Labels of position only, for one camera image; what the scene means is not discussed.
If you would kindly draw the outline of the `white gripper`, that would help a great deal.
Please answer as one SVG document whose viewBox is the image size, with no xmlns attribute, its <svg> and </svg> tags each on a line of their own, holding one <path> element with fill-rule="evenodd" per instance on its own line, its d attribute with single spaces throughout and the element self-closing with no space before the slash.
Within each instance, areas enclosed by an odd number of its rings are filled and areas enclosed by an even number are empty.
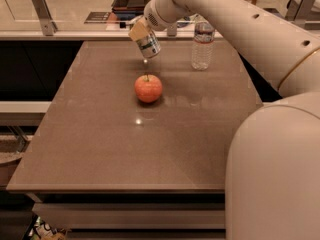
<svg viewBox="0 0 320 240">
<path fill-rule="evenodd" d="M 163 31 L 190 15 L 190 10 L 178 5 L 174 0 L 150 0 L 144 8 L 146 20 L 139 19 L 129 31 L 129 37 L 133 41 L 140 40 L 149 35 L 150 27 L 155 31 Z"/>
</svg>

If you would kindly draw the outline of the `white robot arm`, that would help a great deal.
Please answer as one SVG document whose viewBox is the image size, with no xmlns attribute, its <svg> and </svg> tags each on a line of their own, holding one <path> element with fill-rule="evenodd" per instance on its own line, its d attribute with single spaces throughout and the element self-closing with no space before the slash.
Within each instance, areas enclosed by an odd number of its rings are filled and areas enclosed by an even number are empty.
<svg viewBox="0 0 320 240">
<path fill-rule="evenodd" d="M 320 240 L 320 38 L 245 0 L 150 0 L 130 36 L 203 16 L 277 93 L 237 129 L 227 240 Z"/>
</svg>

